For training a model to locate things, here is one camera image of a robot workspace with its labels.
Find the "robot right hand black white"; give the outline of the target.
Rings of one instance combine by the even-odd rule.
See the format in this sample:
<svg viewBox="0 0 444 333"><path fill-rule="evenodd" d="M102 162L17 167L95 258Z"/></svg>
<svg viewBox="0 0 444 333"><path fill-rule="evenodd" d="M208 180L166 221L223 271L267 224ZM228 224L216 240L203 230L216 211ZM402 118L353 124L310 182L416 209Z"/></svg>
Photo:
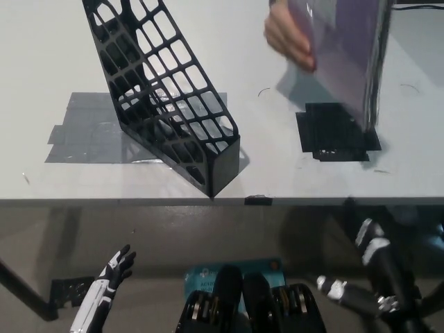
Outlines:
<svg viewBox="0 0 444 333"><path fill-rule="evenodd" d="M359 253L372 290L325 275L316 278L317 289L332 302L363 316L419 317L414 280L381 225L371 218L349 220L343 223L343 230Z"/></svg>

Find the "person's bare hand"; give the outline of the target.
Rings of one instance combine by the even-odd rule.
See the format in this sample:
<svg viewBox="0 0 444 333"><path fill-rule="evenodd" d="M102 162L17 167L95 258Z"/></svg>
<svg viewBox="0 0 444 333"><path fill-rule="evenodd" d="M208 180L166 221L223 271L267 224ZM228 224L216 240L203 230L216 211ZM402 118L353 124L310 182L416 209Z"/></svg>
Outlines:
<svg viewBox="0 0 444 333"><path fill-rule="evenodd" d="M314 73L316 64L307 36L291 16L288 1L269 1L264 20L264 37L281 56L307 73Z"/></svg>

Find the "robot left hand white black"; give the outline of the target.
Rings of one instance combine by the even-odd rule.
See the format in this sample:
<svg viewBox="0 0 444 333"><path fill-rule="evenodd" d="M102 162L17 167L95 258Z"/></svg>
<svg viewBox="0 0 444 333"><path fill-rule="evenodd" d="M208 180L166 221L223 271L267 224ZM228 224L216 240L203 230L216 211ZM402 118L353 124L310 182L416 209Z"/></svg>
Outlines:
<svg viewBox="0 0 444 333"><path fill-rule="evenodd" d="M70 332L102 332L110 313L112 303L121 283L132 274L136 252L125 245L110 259L98 277L89 287L76 317L71 324Z"/></svg>

